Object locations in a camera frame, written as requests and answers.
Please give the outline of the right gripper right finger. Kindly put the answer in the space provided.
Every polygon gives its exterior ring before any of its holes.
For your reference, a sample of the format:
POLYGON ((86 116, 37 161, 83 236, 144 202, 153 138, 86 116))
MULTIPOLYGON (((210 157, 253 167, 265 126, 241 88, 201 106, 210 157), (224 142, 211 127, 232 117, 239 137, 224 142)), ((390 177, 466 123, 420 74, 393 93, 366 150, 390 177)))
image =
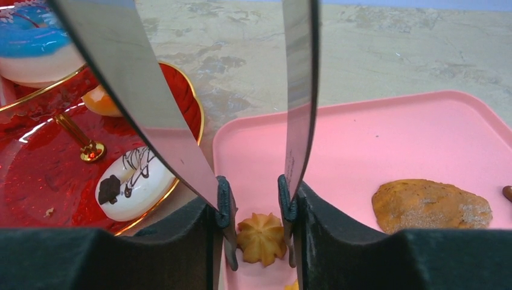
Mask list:
POLYGON ((510 289, 511 231, 374 230, 298 192, 301 289, 510 289))

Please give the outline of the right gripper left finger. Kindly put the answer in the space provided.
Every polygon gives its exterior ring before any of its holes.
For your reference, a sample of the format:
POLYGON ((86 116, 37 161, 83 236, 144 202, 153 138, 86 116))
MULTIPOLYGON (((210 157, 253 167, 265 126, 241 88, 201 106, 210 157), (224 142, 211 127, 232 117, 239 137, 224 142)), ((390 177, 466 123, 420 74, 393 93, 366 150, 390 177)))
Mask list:
POLYGON ((199 199, 140 230, 1 230, 2 289, 215 289, 224 216, 199 199))

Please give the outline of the orange flower cookie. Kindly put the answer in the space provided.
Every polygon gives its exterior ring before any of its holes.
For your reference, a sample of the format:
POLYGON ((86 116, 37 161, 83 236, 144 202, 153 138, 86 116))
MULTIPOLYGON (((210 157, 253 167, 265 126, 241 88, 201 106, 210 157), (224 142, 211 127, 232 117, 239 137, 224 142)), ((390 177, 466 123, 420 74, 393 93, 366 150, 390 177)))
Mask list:
POLYGON ((237 226, 237 247, 242 250, 244 262, 260 262, 267 267, 276 259, 284 258, 287 251, 284 227, 273 213, 252 213, 237 226))

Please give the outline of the pink serving tray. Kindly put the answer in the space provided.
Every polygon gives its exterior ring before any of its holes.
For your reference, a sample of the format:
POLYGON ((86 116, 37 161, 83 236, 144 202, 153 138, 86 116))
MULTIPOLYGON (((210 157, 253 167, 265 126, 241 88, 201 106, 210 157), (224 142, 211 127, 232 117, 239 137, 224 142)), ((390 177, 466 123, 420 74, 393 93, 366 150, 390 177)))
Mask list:
MULTIPOLYGON (((320 198, 381 232, 371 205, 384 183, 429 179, 485 198, 488 230, 511 231, 511 129, 482 101, 440 91, 320 108, 304 177, 320 198)), ((226 269, 226 289, 284 289, 298 277, 287 259, 226 269)))

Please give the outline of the yellow frosted donut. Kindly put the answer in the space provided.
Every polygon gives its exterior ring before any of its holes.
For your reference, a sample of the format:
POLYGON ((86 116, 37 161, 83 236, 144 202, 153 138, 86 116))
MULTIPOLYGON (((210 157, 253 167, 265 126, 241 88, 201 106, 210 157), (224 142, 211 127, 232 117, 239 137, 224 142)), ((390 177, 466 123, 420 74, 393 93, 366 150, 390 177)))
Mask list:
POLYGON ((121 117, 122 113, 101 85, 82 96, 85 106, 92 112, 108 117, 121 117))

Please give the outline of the metal tongs black tips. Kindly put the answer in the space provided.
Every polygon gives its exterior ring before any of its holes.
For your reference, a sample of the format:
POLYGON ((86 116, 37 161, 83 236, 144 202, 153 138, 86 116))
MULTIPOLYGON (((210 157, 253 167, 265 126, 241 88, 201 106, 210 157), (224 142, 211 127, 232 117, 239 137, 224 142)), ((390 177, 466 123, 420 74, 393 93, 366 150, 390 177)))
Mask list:
MULTIPOLYGON (((217 195, 217 178, 177 106, 132 1, 51 1, 50 6, 120 111, 159 160, 227 220, 225 253, 238 269, 235 202, 217 195)), ((288 200, 304 177, 319 87, 319 2, 284 1, 288 200)))

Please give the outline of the blue frosted donut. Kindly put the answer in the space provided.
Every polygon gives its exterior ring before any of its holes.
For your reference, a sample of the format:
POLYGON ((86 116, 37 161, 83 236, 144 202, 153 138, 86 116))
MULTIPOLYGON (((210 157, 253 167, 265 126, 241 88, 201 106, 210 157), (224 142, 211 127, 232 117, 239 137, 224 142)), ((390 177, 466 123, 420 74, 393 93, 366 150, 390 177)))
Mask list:
POLYGON ((1 8, 1 76, 43 88, 84 65, 46 1, 21 1, 1 8))

